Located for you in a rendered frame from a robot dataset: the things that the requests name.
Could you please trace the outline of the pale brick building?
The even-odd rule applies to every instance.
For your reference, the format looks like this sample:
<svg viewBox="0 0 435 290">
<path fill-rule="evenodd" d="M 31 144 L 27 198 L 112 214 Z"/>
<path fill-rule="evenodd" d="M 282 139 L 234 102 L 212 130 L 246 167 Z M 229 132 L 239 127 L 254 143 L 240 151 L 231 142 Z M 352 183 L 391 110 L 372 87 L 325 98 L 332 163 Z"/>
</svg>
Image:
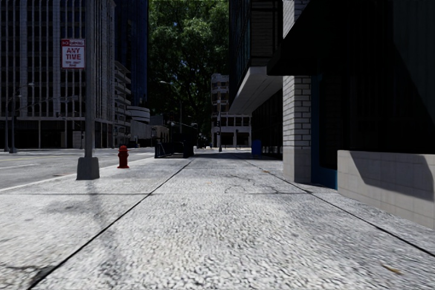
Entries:
<svg viewBox="0 0 435 290">
<path fill-rule="evenodd" d="M 435 0 L 280 0 L 283 174 L 435 230 Z"/>
</svg>

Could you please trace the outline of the dark glass building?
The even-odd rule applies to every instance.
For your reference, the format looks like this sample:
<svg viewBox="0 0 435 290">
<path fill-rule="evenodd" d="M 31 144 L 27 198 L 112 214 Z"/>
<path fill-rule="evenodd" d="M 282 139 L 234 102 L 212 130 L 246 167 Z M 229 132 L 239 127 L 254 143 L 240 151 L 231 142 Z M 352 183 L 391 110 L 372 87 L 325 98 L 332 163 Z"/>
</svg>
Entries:
<svg viewBox="0 0 435 290">
<path fill-rule="evenodd" d="M 281 158 L 282 77 L 267 64 L 283 39 L 282 0 L 229 0 L 230 114 L 237 146 Z"/>
</svg>

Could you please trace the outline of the trees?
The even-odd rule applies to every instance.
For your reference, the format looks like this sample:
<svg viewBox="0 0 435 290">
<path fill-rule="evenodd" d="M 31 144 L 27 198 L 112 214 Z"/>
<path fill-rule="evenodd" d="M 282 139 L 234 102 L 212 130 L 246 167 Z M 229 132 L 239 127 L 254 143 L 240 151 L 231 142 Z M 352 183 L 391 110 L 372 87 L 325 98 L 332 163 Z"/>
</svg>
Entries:
<svg viewBox="0 0 435 290">
<path fill-rule="evenodd" d="M 211 132 L 211 75 L 229 73 L 228 0 L 149 0 L 147 104 Z"/>
</svg>

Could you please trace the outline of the white concrete building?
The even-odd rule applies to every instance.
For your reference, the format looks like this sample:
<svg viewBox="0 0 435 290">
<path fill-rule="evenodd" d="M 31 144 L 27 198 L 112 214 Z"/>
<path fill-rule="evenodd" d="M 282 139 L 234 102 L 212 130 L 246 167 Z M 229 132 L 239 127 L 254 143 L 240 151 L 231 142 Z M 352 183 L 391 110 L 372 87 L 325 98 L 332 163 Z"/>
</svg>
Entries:
<svg viewBox="0 0 435 290">
<path fill-rule="evenodd" d="M 211 147 L 251 146 L 251 116 L 230 114 L 229 76 L 211 75 Z"/>
</svg>

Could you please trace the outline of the dark glass tower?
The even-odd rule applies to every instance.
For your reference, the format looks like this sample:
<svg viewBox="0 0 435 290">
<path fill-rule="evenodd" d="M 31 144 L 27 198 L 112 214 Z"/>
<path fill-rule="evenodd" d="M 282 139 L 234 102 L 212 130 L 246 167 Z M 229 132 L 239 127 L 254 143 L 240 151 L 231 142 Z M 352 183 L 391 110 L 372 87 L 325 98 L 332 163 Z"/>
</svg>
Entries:
<svg viewBox="0 0 435 290">
<path fill-rule="evenodd" d="M 133 106 L 147 104 L 148 0 L 115 0 L 115 60 L 130 71 Z"/>
</svg>

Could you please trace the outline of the sign on a post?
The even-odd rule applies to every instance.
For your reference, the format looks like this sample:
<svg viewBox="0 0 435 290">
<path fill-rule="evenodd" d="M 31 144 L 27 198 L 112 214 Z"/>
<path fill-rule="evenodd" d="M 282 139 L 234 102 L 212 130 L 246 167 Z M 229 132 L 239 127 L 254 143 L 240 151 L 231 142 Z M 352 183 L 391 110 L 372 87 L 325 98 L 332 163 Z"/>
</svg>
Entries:
<svg viewBox="0 0 435 290">
<path fill-rule="evenodd" d="M 94 145 L 94 65 L 97 10 L 100 0 L 86 0 L 85 21 L 85 153 L 78 159 L 76 180 L 94 180 L 100 177 L 98 158 L 93 156 Z"/>
</svg>

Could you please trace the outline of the grey concrete office building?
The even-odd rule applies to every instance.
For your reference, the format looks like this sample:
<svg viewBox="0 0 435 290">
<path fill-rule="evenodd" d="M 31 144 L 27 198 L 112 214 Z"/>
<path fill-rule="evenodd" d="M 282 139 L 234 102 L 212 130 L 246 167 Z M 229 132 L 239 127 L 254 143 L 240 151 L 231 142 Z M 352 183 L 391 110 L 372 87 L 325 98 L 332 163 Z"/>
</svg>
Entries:
<svg viewBox="0 0 435 290">
<path fill-rule="evenodd" d="M 115 0 L 0 0 L 0 149 L 85 141 L 86 74 L 61 67 L 64 39 L 95 32 L 94 145 L 114 145 Z"/>
</svg>

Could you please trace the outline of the dark stairway railing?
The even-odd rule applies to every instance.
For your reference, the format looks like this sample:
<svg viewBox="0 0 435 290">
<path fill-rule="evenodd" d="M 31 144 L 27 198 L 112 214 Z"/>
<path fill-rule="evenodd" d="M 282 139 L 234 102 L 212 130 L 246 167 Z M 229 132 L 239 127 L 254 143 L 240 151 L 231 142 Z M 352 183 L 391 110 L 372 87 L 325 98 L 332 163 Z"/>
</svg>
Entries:
<svg viewBox="0 0 435 290">
<path fill-rule="evenodd" d="M 155 149 L 155 158 L 178 156 L 188 158 L 194 155 L 197 143 L 198 128 L 177 121 L 168 122 L 164 126 L 152 126 L 151 139 Z"/>
</svg>

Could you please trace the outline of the pale concrete building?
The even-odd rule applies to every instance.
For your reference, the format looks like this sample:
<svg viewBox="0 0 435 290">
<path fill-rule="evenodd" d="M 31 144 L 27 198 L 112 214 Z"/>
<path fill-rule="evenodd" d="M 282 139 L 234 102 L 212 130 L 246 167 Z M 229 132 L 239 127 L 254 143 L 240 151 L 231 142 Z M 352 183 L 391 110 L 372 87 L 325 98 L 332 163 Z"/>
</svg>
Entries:
<svg viewBox="0 0 435 290">
<path fill-rule="evenodd" d="M 115 147 L 153 147 L 170 140 L 170 129 L 162 115 L 150 115 L 150 110 L 131 105 L 130 71 L 120 62 L 114 62 L 115 100 L 113 142 Z"/>
</svg>

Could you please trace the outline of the red fire hydrant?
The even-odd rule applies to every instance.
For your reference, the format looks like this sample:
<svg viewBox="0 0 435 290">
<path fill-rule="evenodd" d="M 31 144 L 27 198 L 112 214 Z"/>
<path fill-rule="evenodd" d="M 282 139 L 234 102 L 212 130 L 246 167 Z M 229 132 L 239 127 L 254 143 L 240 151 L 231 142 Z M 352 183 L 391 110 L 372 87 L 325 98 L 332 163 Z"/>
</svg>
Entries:
<svg viewBox="0 0 435 290">
<path fill-rule="evenodd" d="M 126 145 L 120 146 L 118 150 L 118 158 L 119 158 L 119 165 L 118 169 L 128 169 L 128 156 L 129 156 L 129 150 Z"/>
</svg>

